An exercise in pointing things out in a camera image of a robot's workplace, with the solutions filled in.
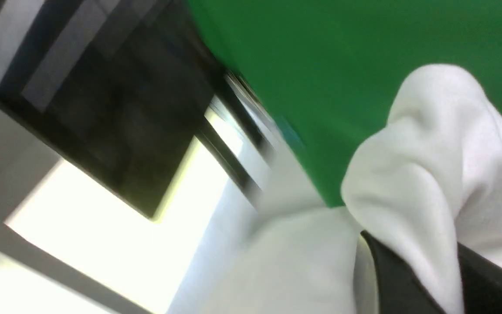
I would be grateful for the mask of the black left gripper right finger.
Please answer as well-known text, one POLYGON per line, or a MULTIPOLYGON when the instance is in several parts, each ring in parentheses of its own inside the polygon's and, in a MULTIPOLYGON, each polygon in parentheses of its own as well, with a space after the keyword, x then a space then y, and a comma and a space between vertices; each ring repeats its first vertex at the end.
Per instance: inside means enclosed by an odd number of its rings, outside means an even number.
POLYGON ((458 245, 463 299, 467 314, 502 314, 502 268, 458 245))

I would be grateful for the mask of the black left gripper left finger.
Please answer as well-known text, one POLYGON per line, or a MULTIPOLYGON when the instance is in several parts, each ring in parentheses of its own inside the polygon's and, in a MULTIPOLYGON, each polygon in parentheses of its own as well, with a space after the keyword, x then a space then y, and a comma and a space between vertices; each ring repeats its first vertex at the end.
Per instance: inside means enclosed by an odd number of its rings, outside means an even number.
POLYGON ((408 264, 368 231, 361 232, 374 261, 379 314, 442 314, 408 264))

